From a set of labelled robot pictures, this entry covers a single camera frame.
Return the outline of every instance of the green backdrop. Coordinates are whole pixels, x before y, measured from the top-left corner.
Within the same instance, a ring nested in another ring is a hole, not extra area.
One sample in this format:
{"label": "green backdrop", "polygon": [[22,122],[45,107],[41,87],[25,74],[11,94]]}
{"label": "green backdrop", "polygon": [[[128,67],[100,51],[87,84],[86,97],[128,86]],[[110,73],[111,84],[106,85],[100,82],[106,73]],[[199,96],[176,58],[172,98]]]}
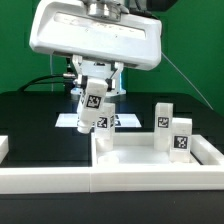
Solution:
{"label": "green backdrop", "polygon": [[[0,1],[0,92],[16,90],[33,78],[50,74],[50,57],[29,47],[38,2]],[[163,23],[163,53],[224,115],[224,1],[179,0],[167,12],[155,14]],[[53,57],[53,71],[65,71],[63,58]],[[203,102],[164,58],[152,71],[126,69],[124,86],[129,92],[187,93]],[[41,89],[51,90],[51,86]]]}

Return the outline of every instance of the black table surface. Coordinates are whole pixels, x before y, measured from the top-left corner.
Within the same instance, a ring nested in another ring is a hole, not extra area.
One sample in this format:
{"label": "black table surface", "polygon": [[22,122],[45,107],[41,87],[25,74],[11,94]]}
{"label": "black table surface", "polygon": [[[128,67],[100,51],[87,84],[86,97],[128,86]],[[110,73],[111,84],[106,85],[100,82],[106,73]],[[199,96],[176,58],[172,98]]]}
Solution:
{"label": "black table surface", "polygon": [[[174,104],[174,117],[192,118],[200,134],[224,152],[224,117],[185,94],[128,93],[116,113],[135,113],[153,132],[157,102]],[[90,134],[56,128],[60,113],[77,101],[62,92],[0,94],[0,135],[9,136],[4,167],[91,166]],[[0,195],[1,223],[224,223],[224,191],[108,192]]]}

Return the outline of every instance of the white box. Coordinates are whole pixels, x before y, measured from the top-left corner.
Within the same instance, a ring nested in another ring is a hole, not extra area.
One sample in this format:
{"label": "white box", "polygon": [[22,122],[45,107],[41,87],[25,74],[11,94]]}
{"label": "white box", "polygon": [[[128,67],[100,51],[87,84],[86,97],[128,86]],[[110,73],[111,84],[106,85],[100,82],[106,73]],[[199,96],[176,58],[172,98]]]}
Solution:
{"label": "white box", "polygon": [[169,151],[173,104],[157,103],[155,108],[154,149]]}
{"label": "white box", "polygon": [[171,130],[170,160],[189,163],[192,119],[173,118]]}
{"label": "white box", "polygon": [[[190,163],[169,161],[169,152],[153,149],[153,133],[115,133],[114,150],[97,152],[92,134],[90,191],[224,189],[224,156],[200,135],[192,136]],[[98,164],[101,156],[112,162]]]}

